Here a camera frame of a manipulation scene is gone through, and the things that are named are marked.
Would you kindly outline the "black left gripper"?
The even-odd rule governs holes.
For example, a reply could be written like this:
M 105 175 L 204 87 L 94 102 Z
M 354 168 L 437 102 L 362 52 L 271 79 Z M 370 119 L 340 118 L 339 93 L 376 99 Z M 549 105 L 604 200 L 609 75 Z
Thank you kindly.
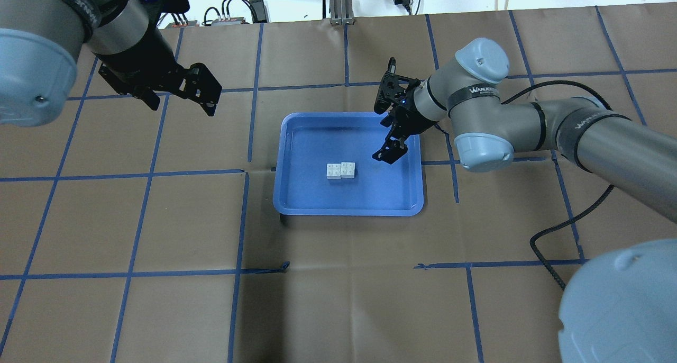
M 130 49 L 98 57 L 99 75 L 119 95 L 131 95 L 155 111 L 158 93 L 172 93 L 197 103 L 208 117 L 215 116 L 222 85 L 201 62 L 190 67 L 179 64 L 159 30 L 146 30 Z

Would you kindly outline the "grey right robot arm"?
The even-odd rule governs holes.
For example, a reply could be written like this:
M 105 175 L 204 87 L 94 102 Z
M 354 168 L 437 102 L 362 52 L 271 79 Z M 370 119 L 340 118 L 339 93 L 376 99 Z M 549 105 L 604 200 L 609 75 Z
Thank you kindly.
M 611 109 L 592 88 L 585 97 L 515 104 L 500 100 L 498 84 L 509 59 L 494 40 L 477 38 L 426 79 L 396 73 L 391 58 L 374 111 L 389 129 L 373 158 L 392 164 L 406 140 L 450 119 L 463 168 L 484 173 L 505 168 L 520 152 L 557 150 L 609 185 L 582 213 L 533 235 L 529 245 L 563 291 L 558 333 L 563 362 L 675 362 L 675 238 L 607 252 L 585 262 L 566 283 L 537 240 L 573 225 L 619 189 L 675 222 L 675 138 Z

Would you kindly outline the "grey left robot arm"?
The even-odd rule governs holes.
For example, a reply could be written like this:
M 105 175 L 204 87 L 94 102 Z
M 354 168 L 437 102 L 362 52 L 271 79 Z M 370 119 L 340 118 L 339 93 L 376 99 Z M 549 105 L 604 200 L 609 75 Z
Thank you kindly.
M 61 114 L 88 48 L 99 75 L 119 95 L 151 110 L 159 93 L 198 103 L 213 116 L 222 86 L 201 62 L 183 67 L 157 29 L 160 2 L 2 0 L 2 124 L 43 126 Z

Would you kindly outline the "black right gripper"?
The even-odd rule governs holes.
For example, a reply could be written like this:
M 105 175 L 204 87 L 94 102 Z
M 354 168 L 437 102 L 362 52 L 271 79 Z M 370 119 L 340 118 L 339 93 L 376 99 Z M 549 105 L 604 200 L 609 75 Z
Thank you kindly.
M 396 74 L 396 59 L 389 59 L 374 102 L 374 112 L 386 114 L 380 124 L 389 132 L 381 148 L 372 154 L 372 159 L 393 165 L 408 153 L 408 137 L 422 134 L 435 125 L 415 103 L 414 95 L 421 88 L 421 79 Z

